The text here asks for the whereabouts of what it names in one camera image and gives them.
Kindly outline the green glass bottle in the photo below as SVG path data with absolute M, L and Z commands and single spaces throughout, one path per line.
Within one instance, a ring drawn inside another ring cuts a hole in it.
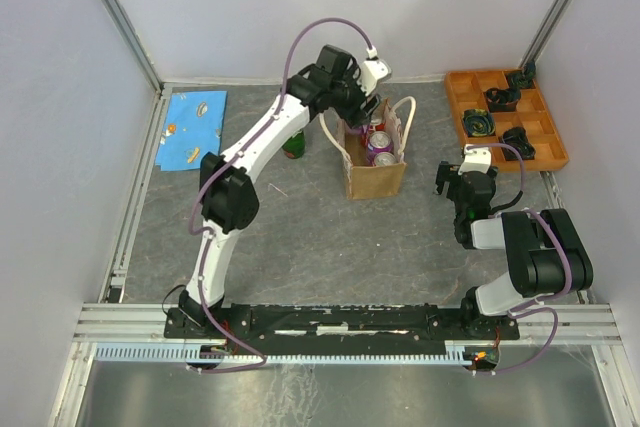
M 306 151 L 306 139 L 303 129 L 291 136 L 283 145 L 282 151 L 289 159 L 299 159 Z

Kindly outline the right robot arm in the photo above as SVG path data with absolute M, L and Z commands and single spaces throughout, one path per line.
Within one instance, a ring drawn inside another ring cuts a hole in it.
M 495 316 L 518 314 L 534 305 L 592 286 L 591 260 L 564 209 L 506 212 L 493 207 L 498 169 L 438 165 L 436 192 L 453 202 L 456 241 L 468 250 L 502 250 L 507 269 L 492 282 L 473 287 L 461 302 L 460 329 L 481 338 Z

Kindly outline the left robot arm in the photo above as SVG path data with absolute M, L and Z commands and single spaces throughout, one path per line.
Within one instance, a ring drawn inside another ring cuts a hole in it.
M 203 157 L 193 208 L 203 223 L 189 228 L 201 237 L 200 251 L 178 303 L 187 326 L 198 336 L 212 336 L 220 328 L 217 308 L 225 296 L 227 270 L 241 232 L 258 213 L 254 184 L 264 167 L 287 140 L 328 109 L 351 128 L 367 124 L 380 103 L 376 89 L 390 75 L 373 47 L 357 61 L 326 45 L 314 63 L 285 76 L 273 104 L 239 141 L 220 155 Z

